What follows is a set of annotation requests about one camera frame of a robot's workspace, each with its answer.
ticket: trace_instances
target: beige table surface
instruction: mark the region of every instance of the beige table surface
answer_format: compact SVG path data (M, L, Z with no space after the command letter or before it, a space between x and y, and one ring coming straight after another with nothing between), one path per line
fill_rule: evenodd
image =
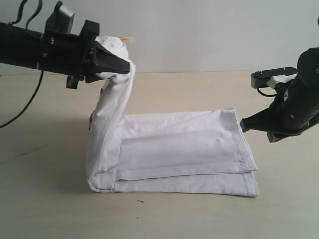
M37 78L0 77L1 122L21 110ZM91 192L85 146L102 83L69 90L65 76L46 74L23 117L0 129L1 239L319 238L319 126L274 144L245 134L257 198ZM248 117L271 100L250 88L250 72L137 74L126 113L234 106Z

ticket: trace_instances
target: white wall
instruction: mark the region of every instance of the white wall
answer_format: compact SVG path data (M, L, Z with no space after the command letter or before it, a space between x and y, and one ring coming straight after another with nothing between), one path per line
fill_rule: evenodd
M29 0L30 16L37 0ZM43 31L55 0L31 24ZM295 66L299 55L319 46L318 0L64 0L76 12L72 32L85 19L101 35L132 36L139 72L260 70ZM0 1L0 21L14 20L20 0ZM0 66L0 74L33 73Z

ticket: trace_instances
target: white cloth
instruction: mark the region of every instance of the white cloth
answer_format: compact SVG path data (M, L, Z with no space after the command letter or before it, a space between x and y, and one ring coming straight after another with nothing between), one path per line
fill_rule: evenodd
M118 38L97 39L129 61L109 79L91 115L87 179L96 192L180 192L258 196L253 155L234 108L122 115L135 65Z

